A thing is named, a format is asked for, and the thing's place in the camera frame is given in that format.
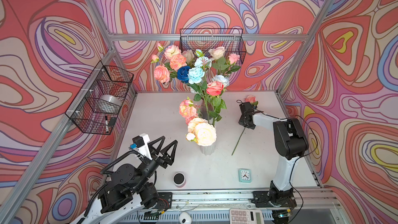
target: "black wire basket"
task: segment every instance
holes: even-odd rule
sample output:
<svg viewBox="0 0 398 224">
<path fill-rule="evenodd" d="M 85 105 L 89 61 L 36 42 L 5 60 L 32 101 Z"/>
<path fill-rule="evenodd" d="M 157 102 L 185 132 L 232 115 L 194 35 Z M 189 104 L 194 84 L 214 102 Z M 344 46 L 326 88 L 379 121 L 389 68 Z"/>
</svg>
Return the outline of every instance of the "black wire basket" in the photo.
<svg viewBox="0 0 398 224">
<path fill-rule="evenodd" d="M 209 49 L 225 47 L 224 57 L 235 53 L 240 56 L 236 62 L 242 65 L 246 56 L 246 46 L 242 39 L 242 28 L 182 28 L 180 29 L 181 51 L 202 50 L 207 57 L 211 57 Z"/>
<path fill-rule="evenodd" d="M 133 77 L 120 67 L 102 66 L 83 100 L 67 116 L 83 133 L 110 135 Z"/>
</svg>

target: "clock face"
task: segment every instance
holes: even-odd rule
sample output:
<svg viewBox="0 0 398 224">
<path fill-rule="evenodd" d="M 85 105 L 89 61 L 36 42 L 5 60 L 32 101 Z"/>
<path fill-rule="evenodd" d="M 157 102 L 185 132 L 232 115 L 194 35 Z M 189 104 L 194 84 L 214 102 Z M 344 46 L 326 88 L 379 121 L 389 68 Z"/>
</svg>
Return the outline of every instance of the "clock face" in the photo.
<svg viewBox="0 0 398 224">
<path fill-rule="evenodd" d="M 241 180 L 244 180 L 244 181 L 250 181 L 251 180 L 250 171 L 242 169 L 240 171 L 240 178 L 241 178 Z"/>
</svg>

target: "teal alarm clock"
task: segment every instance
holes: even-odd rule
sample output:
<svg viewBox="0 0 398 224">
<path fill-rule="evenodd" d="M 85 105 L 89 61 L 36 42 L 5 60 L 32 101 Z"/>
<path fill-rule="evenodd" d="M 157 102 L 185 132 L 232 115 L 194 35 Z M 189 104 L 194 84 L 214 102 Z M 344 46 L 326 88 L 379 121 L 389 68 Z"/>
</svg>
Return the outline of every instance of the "teal alarm clock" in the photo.
<svg viewBox="0 0 398 224">
<path fill-rule="evenodd" d="M 251 172 L 249 169 L 239 169 L 239 181 L 241 183 L 251 183 Z"/>
</svg>

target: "black lid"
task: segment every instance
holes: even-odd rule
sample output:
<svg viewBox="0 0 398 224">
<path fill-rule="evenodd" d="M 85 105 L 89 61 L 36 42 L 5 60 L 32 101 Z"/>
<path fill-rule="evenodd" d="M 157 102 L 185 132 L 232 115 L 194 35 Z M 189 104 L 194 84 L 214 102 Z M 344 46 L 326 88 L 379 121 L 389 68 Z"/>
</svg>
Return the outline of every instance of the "black lid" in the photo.
<svg viewBox="0 0 398 224">
<path fill-rule="evenodd" d="M 181 174 L 181 173 L 177 173 L 175 176 L 174 176 L 174 183 L 175 184 L 182 184 L 183 182 L 184 182 L 184 175 L 183 174 Z"/>
</svg>

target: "dark blue rose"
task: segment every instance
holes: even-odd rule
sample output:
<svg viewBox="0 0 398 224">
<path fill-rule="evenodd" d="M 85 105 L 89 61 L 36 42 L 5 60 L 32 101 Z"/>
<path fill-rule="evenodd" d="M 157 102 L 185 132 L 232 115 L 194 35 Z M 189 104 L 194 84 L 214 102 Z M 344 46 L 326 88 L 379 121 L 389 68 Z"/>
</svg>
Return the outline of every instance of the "dark blue rose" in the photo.
<svg viewBox="0 0 398 224">
<path fill-rule="evenodd" d="M 189 66 L 180 67 L 177 71 L 177 79 L 184 83 L 188 83 L 188 71 L 191 69 Z"/>
</svg>

